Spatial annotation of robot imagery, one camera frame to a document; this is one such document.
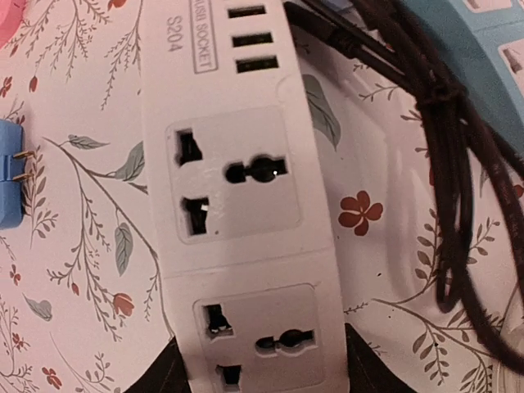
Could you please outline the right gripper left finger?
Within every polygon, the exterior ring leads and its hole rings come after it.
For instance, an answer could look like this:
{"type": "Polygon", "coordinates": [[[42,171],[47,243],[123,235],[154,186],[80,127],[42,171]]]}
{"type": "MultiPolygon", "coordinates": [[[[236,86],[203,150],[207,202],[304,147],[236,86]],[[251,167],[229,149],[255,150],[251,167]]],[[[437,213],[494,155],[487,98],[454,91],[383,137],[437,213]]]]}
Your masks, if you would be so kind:
{"type": "Polygon", "coordinates": [[[178,343],[170,341],[125,393],[191,393],[178,343]]]}

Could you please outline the white power strip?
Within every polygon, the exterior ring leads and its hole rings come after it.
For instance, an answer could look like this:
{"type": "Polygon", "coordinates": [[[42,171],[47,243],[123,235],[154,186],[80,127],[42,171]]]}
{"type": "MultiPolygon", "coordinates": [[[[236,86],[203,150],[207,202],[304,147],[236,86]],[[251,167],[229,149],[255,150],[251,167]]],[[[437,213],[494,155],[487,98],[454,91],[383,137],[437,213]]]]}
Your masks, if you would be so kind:
{"type": "Polygon", "coordinates": [[[279,1],[149,1],[142,129],[165,310],[194,392],[347,392],[313,122],[279,1]]]}

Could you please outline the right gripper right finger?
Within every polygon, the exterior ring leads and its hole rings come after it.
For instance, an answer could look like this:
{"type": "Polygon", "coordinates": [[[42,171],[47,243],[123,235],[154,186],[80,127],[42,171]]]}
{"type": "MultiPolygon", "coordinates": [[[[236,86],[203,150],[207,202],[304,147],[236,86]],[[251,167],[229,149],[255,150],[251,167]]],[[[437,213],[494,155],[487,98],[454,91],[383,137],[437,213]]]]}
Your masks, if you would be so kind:
{"type": "Polygon", "coordinates": [[[349,393],[415,393],[372,350],[350,323],[345,323],[349,393]]]}

